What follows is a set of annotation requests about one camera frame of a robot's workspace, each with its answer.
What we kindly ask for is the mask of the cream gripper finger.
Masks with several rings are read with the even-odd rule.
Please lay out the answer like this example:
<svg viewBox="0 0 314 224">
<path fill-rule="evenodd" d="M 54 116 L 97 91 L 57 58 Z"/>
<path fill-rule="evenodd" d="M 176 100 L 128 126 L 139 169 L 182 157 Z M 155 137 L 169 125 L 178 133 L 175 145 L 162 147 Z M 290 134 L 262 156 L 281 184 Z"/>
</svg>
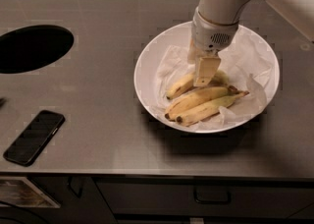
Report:
<svg viewBox="0 0 314 224">
<path fill-rule="evenodd" d="M 192 39 L 190 41 L 189 49 L 187 53 L 187 62 L 189 64 L 195 64 L 198 54 L 199 54 L 199 48 L 195 45 L 194 40 Z"/>
<path fill-rule="evenodd" d="M 193 84 L 195 86 L 208 85 L 217 73 L 220 63 L 219 57 L 197 57 Z"/>
</svg>

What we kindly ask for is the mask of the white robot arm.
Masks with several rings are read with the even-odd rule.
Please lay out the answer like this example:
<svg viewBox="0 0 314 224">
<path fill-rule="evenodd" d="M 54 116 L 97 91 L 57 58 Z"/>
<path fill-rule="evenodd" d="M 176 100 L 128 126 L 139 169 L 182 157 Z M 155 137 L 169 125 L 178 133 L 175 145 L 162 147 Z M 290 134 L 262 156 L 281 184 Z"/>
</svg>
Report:
<svg viewBox="0 0 314 224">
<path fill-rule="evenodd" d="M 191 25 L 188 60 L 195 65 L 193 84 L 206 86 L 219 65 L 218 52 L 229 47 L 239 18 L 251 0 L 199 0 Z M 314 0 L 265 0 L 266 3 L 314 42 Z"/>
</svg>

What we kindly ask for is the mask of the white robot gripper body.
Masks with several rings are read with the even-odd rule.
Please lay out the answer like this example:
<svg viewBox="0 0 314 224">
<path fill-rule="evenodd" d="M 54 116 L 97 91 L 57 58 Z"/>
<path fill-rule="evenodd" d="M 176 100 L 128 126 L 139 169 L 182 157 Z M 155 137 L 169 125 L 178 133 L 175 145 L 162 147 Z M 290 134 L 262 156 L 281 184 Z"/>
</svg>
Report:
<svg viewBox="0 0 314 224">
<path fill-rule="evenodd" d="M 238 23 L 233 25 L 216 25 L 206 21 L 195 9 L 191 24 L 193 45 L 202 51 L 221 51 L 233 41 L 238 30 Z"/>
</svg>

